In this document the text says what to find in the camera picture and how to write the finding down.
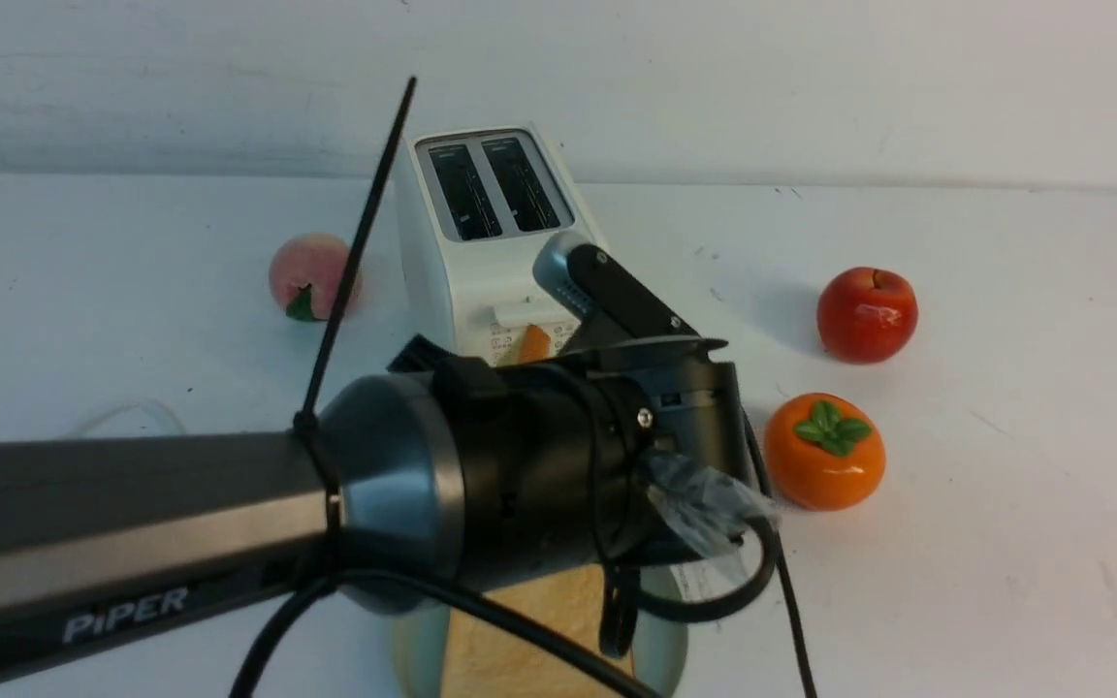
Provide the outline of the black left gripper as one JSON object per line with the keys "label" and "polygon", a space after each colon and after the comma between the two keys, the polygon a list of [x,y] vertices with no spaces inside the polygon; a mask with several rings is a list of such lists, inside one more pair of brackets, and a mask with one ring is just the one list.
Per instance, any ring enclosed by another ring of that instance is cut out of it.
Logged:
{"label": "black left gripper", "polygon": [[[695,335],[643,337],[558,354],[573,393],[592,415],[590,522],[617,564],[674,564],[696,553],[680,542],[646,494],[645,459],[652,448],[750,481],[739,379],[732,363],[710,358],[723,340]],[[424,335],[408,340],[389,362],[391,374],[424,374],[454,353]]]}

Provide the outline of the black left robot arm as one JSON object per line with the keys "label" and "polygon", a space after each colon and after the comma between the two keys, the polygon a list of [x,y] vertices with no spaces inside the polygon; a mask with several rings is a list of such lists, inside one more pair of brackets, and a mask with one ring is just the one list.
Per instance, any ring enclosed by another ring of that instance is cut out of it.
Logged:
{"label": "black left robot arm", "polygon": [[394,616],[594,564],[640,591],[696,553],[647,494],[651,456],[750,482],[735,365],[653,337],[491,367],[359,377],[314,423],[236,434],[0,442],[0,683],[294,593]]}

